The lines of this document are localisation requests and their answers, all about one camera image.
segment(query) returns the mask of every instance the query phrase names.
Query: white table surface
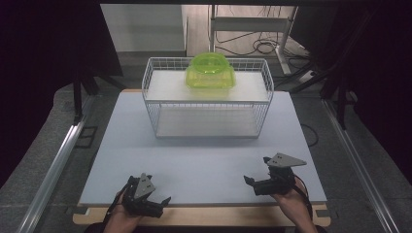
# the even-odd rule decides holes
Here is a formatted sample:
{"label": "white table surface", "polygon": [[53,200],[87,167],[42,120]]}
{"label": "white table surface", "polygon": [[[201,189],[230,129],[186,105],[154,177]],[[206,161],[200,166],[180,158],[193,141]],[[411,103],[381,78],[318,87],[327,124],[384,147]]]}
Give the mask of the white table surface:
{"label": "white table surface", "polygon": [[290,95],[274,92],[258,139],[157,139],[141,92],[123,92],[113,111],[79,204],[109,205],[130,176],[153,175],[149,200],[171,196],[176,206],[244,206],[273,203],[255,196],[243,176],[266,180],[265,156],[282,152],[307,162],[294,167],[312,202],[325,202],[312,156]]}

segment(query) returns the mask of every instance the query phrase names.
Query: wire mesh basket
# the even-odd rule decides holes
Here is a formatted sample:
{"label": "wire mesh basket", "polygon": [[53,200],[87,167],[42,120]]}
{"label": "wire mesh basket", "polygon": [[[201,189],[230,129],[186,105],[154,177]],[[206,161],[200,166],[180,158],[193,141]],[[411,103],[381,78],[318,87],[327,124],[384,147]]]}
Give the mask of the wire mesh basket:
{"label": "wire mesh basket", "polygon": [[228,58],[236,86],[207,93],[185,85],[190,57],[152,57],[142,93],[157,137],[257,138],[273,96],[262,58]]}

